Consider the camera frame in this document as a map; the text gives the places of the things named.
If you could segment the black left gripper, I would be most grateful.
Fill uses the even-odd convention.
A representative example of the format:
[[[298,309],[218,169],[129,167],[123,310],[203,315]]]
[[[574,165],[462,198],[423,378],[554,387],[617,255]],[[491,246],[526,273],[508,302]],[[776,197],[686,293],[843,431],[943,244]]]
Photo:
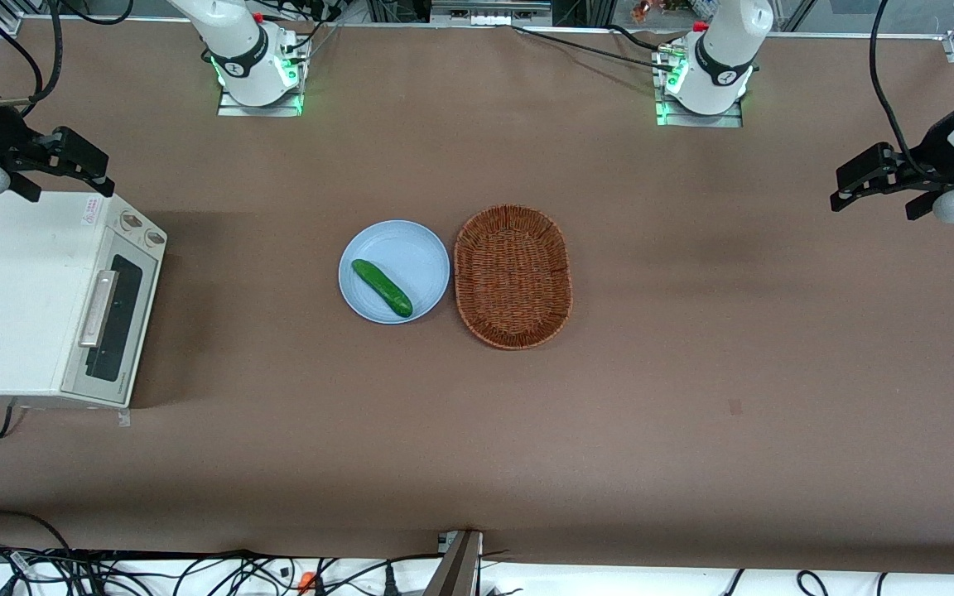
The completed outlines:
[[[905,205],[906,219],[917,220],[931,214],[940,197],[937,190],[954,190],[954,146],[949,142],[953,131],[954,110],[934,123],[917,146],[909,146],[898,135],[905,158],[882,141],[838,166],[836,191],[830,195],[831,211],[839,214],[858,199],[874,194],[916,190],[931,192],[920,194]]]

